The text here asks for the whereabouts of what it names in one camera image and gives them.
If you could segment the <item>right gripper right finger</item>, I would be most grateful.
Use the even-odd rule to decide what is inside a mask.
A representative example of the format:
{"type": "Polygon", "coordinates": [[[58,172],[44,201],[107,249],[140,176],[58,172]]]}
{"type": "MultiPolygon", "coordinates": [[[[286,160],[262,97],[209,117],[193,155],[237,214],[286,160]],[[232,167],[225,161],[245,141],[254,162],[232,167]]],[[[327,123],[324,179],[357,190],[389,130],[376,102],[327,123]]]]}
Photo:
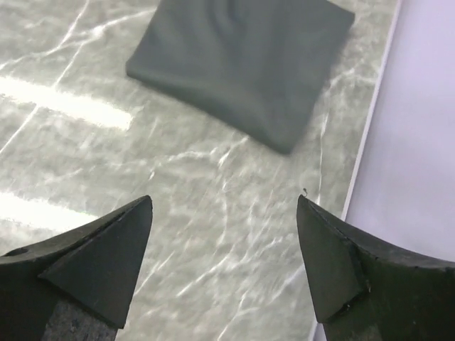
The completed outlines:
{"type": "Polygon", "coordinates": [[[454,263],[385,242],[304,196],[296,222],[327,340],[454,339],[454,263]]]}

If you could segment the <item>dark grey t shirt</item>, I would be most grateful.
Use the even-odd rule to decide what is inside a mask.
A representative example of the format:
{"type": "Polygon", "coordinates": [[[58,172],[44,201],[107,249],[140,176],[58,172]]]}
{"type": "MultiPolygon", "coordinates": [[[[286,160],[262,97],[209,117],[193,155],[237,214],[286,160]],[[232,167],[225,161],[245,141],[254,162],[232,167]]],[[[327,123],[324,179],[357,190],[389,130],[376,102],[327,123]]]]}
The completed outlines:
{"type": "Polygon", "coordinates": [[[291,153],[355,15],[330,1],[161,1],[127,75],[291,153]]]}

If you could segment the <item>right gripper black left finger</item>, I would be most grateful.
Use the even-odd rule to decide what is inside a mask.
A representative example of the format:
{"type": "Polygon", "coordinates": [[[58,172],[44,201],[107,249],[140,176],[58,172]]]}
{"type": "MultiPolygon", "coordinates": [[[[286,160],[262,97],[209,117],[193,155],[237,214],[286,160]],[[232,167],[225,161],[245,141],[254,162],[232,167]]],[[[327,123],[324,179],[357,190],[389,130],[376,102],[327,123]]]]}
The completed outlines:
{"type": "Polygon", "coordinates": [[[124,328],[153,218],[140,197],[1,256],[2,340],[114,340],[124,328]]]}

